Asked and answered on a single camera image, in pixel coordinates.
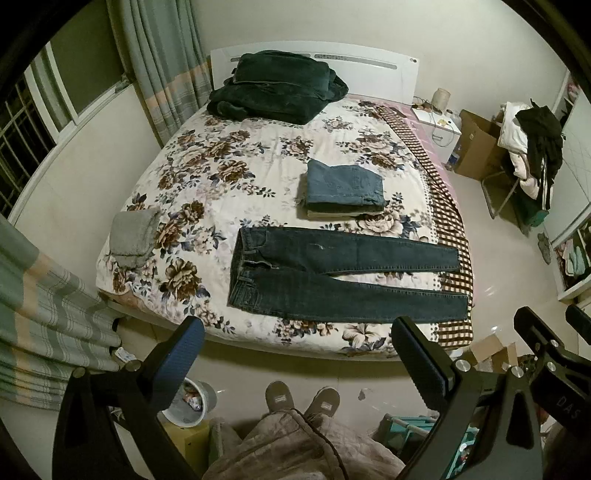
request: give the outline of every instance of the metal screw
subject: metal screw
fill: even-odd
[[[456,368],[459,371],[467,372],[468,370],[470,370],[471,367],[470,367],[470,363],[468,363],[467,360],[458,360],[456,362]]]
[[[86,368],[84,368],[84,367],[77,367],[72,372],[72,376],[74,378],[82,378],[82,377],[84,377],[84,375],[86,375]]]
[[[141,366],[142,362],[140,360],[132,360],[131,362],[127,362],[125,364],[125,369],[128,372],[137,372]]]
[[[511,367],[511,373],[517,378],[523,377],[523,369],[521,367]]]

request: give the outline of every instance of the gray slipper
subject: gray slipper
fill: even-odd
[[[339,392],[332,387],[323,387],[318,390],[314,400],[312,400],[312,403],[304,413],[304,417],[309,417],[316,413],[324,413],[325,415],[332,417],[335,414],[336,409],[339,408],[339,404]]]
[[[281,380],[275,380],[269,384],[265,390],[265,400],[271,413],[294,408],[294,399],[290,389]]]
[[[544,261],[550,265],[552,262],[552,257],[550,255],[550,241],[544,233],[538,233],[538,248],[540,249],[540,252],[542,252]]]

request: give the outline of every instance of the person's foot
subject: person's foot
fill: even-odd
[[[265,400],[271,413],[294,408],[294,399],[290,389],[281,380],[275,380],[269,384],[265,390]]]
[[[312,400],[312,403],[304,413],[304,417],[309,417],[316,413],[323,413],[332,417],[335,414],[336,409],[339,408],[339,404],[339,392],[332,387],[323,387],[318,390],[314,400]]]

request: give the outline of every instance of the green plaid curtain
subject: green plaid curtain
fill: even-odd
[[[207,102],[212,90],[209,68],[197,35],[193,3],[191,0],[111,0],[109,14],[112,23],[122,25],[127,49],[123,55],[129,55],[164,144]]]
[[[0,397],[58,410],[73,368],[116,371],[118,316],[0,216]]]

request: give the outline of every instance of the dark jeans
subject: dark jeans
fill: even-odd
[[[417,323],[466,318],[464,294],[338,280],[362,272],[456,271],[456,248],[327,230],[241,228],[229,304],[254,313],[316,322]]]

